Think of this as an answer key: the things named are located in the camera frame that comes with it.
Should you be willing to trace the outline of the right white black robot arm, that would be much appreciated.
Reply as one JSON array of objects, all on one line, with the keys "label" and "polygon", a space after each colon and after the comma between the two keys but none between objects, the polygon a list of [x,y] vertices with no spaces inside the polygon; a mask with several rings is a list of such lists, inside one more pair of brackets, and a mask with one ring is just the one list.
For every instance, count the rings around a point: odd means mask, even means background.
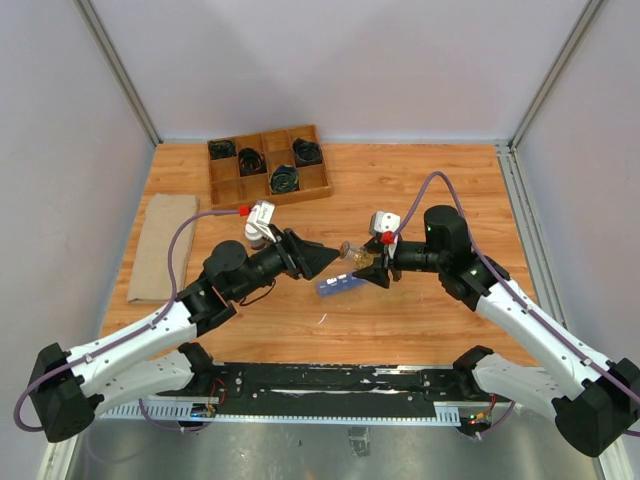
[{"label": "right white black robot arm", "polygon": [[434,273],[452,298],[499,326],[542,368],[530,370],[476,346],[453,364],[455,392],[466,400],[485,392],[519,403],[551,420],[592,458],[629,433],[639,419],[638,366],[611,360],[547,314],[479,251],[454,207],[431,207],[423,221],[424,241],[407,241],[399,216],[375,212],[363,247],[371,262],[355,277],[389,288],[405,272]]}]

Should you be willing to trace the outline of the clear jar of yellow pills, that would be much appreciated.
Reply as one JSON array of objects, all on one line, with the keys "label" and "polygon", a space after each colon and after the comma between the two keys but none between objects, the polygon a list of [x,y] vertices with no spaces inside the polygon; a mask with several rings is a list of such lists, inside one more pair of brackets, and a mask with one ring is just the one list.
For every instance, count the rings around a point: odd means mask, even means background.
[{"label": "clear jar of yellow pills", "polygon": [[345,241],[340,249],[339,258],[347,262],[353,270],[361,270],[374,264],[377,255],[369,252],[364,246]]}]

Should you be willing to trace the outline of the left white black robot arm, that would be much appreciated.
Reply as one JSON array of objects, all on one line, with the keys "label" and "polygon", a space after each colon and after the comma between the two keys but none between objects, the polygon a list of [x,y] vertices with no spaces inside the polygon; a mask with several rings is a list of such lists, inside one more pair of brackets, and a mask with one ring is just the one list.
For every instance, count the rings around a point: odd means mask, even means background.
[{"label": "left white black robot arm", "polygon": [[196,338],[220,327],[236,307],[285,274],[312,280],[339,256],[335,248],[301,239],[293,230],[254,254],[238,241],[219,243],[199,277],[170,302],[129,326],[84,345],[52,343],[37,355],[28,397],[37,430],[58,443],[123,403],[185,388],[207,393],[214,383],[206,352]]}]

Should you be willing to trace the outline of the blue weekly pill organizer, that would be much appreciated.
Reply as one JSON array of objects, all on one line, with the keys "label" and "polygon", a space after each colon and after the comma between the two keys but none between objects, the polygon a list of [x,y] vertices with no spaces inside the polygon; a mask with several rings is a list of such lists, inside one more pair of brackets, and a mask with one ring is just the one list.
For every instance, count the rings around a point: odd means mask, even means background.
[{"label": "blue weekly pill organizer", "polygon": [[315,284],[315,289],[320,298],[327,298],[351,291],[365,284],[365,280],[356,278],[352,272],[348,272],[318,281]]}]

